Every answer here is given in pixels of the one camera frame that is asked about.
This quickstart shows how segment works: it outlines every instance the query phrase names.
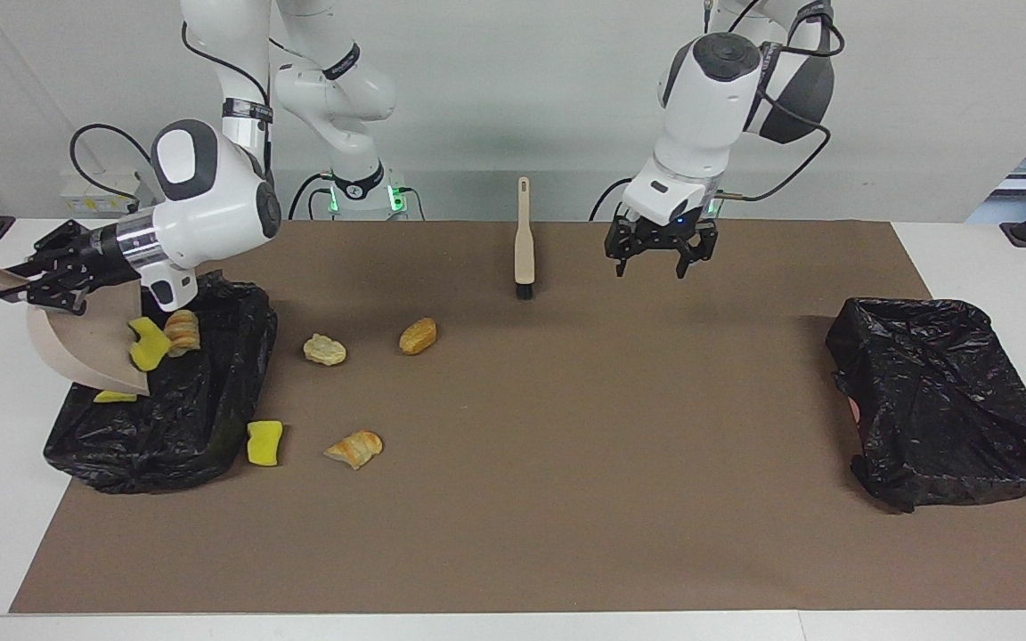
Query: black garbage bag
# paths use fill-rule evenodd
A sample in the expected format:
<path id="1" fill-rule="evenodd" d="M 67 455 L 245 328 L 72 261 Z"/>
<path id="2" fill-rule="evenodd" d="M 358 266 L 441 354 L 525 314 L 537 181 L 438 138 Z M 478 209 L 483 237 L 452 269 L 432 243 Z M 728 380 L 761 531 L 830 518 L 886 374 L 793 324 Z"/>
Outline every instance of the black garbage bag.
<path id="1" fill-rule="evenodd" d="M 199 352 L 165 357 L 148 374 L 150 397 L 135 402 L 97 404 L 97 390 L 74 383 L 45 443 L 50 466 L 110 494 L 194 487 L 232 467 L 264 385 L 276 313 L 253 284 L 220 272 L 197 284 L 186 307 L 199 322 Z M 164 325 L 168 315 L 146 291 L 142 308 Z"/>
<path id="2" fill-rule="evenodd" d="M 1026 388 L 961 301 L 850 299 L 826 345 L 859 410 L 866 490 L 912 512 L 1026 496 Z"/>

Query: white wall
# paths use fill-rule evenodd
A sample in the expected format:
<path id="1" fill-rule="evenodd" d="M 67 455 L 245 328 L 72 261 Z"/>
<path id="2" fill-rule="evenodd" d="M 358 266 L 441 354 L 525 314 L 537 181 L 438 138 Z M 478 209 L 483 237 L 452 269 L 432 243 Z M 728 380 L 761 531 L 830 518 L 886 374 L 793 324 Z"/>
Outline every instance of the white wall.
<path id="1" fill-rule="evenodd" d="M 577 219 L 607 178 L 636 171 L 650 153 L 656 78 L 696 36 L 699 7 L 361 0 L 343 12 L 368 59 L 398 82 L 398 111 L 374 132 L 388 163 L 428 192 L 431 216 L 512 218 L 512 184 L 496 198 L 512 173 L 491 172 L 526 171 L 547 186 L 537 191 L 539 212 Z M 835 10 L 847 48 L 834 58 L 833 142 L 781 194 L 728 203 L 724 214 L 966 218 L 1026 154 L 1026 3 L 838 0 Z M 218 120 L 210 65 L 183 49 L 179 27 L 174 0 L 0 0 L 0 210 L 63 213 L 74 126 L 112 122 L 147 143 L 175 118 Z M 278 17 L 273 33 L 282 33 Z M 273 64 L 283 56 L 275 51 Z M 37 88 L 11 77 L 28 72 Z M 42 91 L 52 105 L 36 105 Z M 322 154 L 295 118 L 277 119 L 274 163 L 287 203 Z M 109 169 L 135 165 L 119 138 L 89 141 Z M 749 138 L 725 187 L 772 186 L 812 145 Z"/>

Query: yellow sponge piece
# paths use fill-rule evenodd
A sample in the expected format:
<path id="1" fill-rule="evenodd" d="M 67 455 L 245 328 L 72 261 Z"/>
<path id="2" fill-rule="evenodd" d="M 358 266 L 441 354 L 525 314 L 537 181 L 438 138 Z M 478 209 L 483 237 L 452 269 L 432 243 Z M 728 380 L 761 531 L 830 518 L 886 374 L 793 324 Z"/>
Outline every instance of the yellow sponge piece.
<path id="1" fill-rule="evenodd" d="M 137 342 L 129 346 L 129 356 L 133 358 L 133 365 L 142 372 L 151 372 L 158 367 L 164 354 L 168 354 L 172 342 L 168 340 L 168 336 L 160 331 L 160 327 L 146 316 L 130 320 L 129 328 L 137 332 L 139 337 Z"/>
<path id="2" fill-rule="evenodd" d="M 247 425 L 247 460 L 253 466 L 272 467 L 284 425 L 280 422 L 251 422 Z"/>
<path id="3" fill-rule="evenodd" d="M 132 402 L 137 400 L 137 395 L 121 393 L 121 391 L 98 391 L 93 397 L 93 402 Z"/>

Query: table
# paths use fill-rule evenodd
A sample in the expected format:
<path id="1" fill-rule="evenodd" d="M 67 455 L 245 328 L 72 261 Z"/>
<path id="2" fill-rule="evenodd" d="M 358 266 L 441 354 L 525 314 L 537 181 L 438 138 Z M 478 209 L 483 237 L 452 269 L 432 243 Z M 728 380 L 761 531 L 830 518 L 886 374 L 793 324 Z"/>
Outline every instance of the table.
<path id="1" fill-rule="evenodd" d="M 24 219 L 0 242 L 0 265 L 24 256 L 29 243 L 54 227 Z M 961 297 L 993 317 L 1002 345 L 1026 382 L 1026 251 L 996 228 L 895 225 L 930 292 Z M 1024 612 L 628 612 L 524 615 L 289 615 L 214 617 L 7 616 L 37 544 L 65 491 L 66 477 L 45 467 L 40 451 L 61 404 L 65 382 L 26 345 L 22 310 L 0 304 L 0 638 L 1026 638 Z"/>

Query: yellow object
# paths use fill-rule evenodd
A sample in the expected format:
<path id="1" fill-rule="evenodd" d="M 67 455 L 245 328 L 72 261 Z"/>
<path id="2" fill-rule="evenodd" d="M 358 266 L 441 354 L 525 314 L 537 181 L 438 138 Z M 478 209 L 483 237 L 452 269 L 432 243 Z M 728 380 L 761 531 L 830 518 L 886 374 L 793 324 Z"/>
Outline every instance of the yellow object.
<path id="1" fill-rule="evenodd" d="M 329 367 L 347 360 L 347 349 L 341 342 L 331 337 L 311 334 L 311 339 L 303 344 L 303 356 L 309 361 L 321 362 Z"/>
<path id="2" fill-rule="evenodd" d="M 200 349 L 200 324 L 196 315 L 179 309 L 164 321 L 164 335 L 168 336 L 168 356 L 175 358 Z"/>
<path id="3" fill-rule="evenodd" d="M 93 402 L 132 402 L 137 400 L 137 395 L 126 394 L 123 391 L 98 391 L 93 397 Z"/>
<path id="4" fill-rule="evenodd" d="M 406 328 L 399 336 L 398 347 L 402 348 L 402 353 L 407 356 L 420 354 L 424 349 L 435 345 L 438 340 L 438 325 L 433 318 L 422 318 Z"/>
<path id="5" fill-rule="evenodd" d="M 325 454 L 328 458 L 334 458 L 336 462 L 346 463 L 352 470 L 358 470 L 362 466 L 366 466 L 371 455 L 381 452 L 382 438 L 366 430 L 359 430 L 328 447 Z"/>
<path id="6" fill-rule="evenodd" d="M 276 450 L 284 425 L 280 422 L 251 422 L 247 425 L 247 460 L 253 466 L 270 468 L 276 464 Z"/>
<path id="7" fill-rule="evenodd" d="M 160 360 L 164 358 L 164 354 L 168 354 L 168 348 L 172 346 L 168 336 L 146 316 L 130 320 L 129 328 L 137 332 L 139 336 L 137 342 L 129 346 L 129 356 L 133 360 L 133 365 L 142 372 L 151 372 L 158 368 Z"/>

